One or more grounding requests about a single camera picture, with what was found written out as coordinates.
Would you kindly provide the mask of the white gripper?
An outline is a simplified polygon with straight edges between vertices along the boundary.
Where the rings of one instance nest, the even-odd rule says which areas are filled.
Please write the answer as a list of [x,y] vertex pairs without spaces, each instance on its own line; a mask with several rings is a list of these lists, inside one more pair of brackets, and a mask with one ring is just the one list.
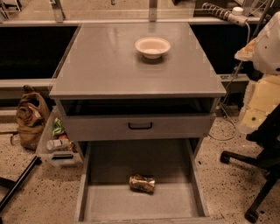
[[[250,40],[234,57],[240,61],[252,61],[256,39]],[[239,131],[252,133],[280,104],[280,77],[264,75],[259,81],[250,81],[246,87],[243,107],[239,114]]]

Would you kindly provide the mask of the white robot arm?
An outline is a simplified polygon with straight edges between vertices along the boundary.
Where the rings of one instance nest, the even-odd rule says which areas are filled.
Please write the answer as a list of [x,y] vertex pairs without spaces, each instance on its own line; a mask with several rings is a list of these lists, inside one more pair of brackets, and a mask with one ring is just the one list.
[[260,80],[248,83],[239,115],[239,131],[250,134],[280,104],[280,12],[234,57],[252,61],[254,69],[263,73]]

